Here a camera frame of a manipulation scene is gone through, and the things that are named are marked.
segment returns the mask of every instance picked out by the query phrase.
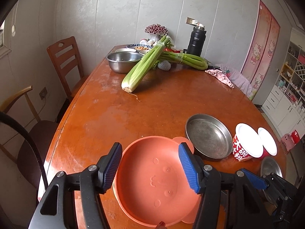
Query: electrical socket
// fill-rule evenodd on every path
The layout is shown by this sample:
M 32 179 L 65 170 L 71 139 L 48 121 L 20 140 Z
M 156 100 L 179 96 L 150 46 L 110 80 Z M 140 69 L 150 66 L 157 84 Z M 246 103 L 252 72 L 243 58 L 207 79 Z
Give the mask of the electrical socket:
M 195 26 L 195 25 L 197 25 L 198 21 L 195 20 L 195 19 L 192 19 L 192 18 L 187 17 L 185 23 L 186 23 L 186 24 L 189 24 L 189 25 Z
M 39 93 L 40 99 L 42 100 L 43 98 L 45 98 L 47 93 L 48 93 L 47 88 L 44 87 Z

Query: paper cup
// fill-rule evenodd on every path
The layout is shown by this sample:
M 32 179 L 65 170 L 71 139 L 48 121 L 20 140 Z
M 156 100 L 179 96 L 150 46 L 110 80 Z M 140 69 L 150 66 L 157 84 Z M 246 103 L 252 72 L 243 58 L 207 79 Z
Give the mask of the paper cup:
M 260 127 L 257 133 L 264 147 L 262 157 L 267 157 L 270 155 L 275 156 L 278 152 L 278 148 L 276 147 L 276 143 L 271 134 L 263 127 Z
M 240 123 L 236 126 L 233 138 L 233 156 L 240 162 L 253 157 L 261 157 L 263 144 L 257 132 L 247 124 Z

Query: metal screw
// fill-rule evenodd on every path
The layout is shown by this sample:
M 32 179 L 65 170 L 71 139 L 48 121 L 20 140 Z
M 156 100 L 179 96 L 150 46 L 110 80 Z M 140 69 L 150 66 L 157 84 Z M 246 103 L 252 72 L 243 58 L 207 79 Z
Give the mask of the metal screw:
M 63 171 L 57 172 L 56 176 L 57 177 L 62 177 L 65 173 Z
M 210 171 L 210 170 L 213 169 L 212 166 L 209 165 L 209 164 L 206 164 L 203 168 L 204 168 L 206 171 Z
M 89 171 L 94 171 L 94 170 L 97 169 L 97 166 L 96 166 L 95 164 L 93 164 L 93 165 L 90 165 L 90 166 L 88 167 L 88 169 L 89 169 Z
M 236 172 L 236 175 L 238 175 L 239 177 L 243 177 L 245 174 L 241 170 L 239 170 Z

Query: pink curtain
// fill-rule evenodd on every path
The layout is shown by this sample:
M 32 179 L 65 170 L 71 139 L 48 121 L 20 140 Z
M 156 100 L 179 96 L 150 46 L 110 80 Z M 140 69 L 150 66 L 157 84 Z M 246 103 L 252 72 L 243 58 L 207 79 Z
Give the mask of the pink curtain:
M 250 81 L 253 99 L 265 78 L 278 41 L 280 25 L 260 0 L 252 43 L 241 73 Z

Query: celery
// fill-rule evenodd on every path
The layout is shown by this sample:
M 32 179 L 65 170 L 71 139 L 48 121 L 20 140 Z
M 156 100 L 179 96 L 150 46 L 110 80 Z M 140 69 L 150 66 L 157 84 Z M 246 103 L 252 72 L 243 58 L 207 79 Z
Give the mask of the celery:
M 208 68 L 206 59 L 187 53 L 162 52 L 159 60 L 167 60 L 169 62 L 185 64 L 200 70 Z
M 146 73 L 153 67 L 169 40 L 170 39 L 167 36 L 163 36 L 162 39 L 160 39 L 158 43 L 131 69 L 122 81 L 121 87 L 124 91 L 131 93 L 135 90 Z

